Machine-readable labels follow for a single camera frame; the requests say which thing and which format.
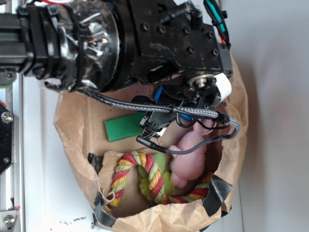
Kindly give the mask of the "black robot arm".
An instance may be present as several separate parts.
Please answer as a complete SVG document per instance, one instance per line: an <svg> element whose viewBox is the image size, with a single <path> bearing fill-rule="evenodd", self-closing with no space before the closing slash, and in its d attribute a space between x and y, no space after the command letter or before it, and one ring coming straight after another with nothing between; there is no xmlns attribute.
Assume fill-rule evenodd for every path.
<svg viewBox="0 0 309 232"><path fill-rule="evenodd" d="M204 1L73 0L0 16L0 85L18 73L55 91L162 85L172 97L216 106L233 75L227 13Z"/></svg>

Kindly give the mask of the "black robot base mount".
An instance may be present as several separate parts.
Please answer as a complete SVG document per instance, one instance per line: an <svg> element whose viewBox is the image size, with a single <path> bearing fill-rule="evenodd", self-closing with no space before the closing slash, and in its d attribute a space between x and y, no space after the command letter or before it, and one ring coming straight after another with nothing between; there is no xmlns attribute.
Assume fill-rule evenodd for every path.
<svg viewBox="0 0 309 232"><path fill-rule="evenodd" d="M0 174L12 164L13 155L13 114L0 101Z"/></svg>

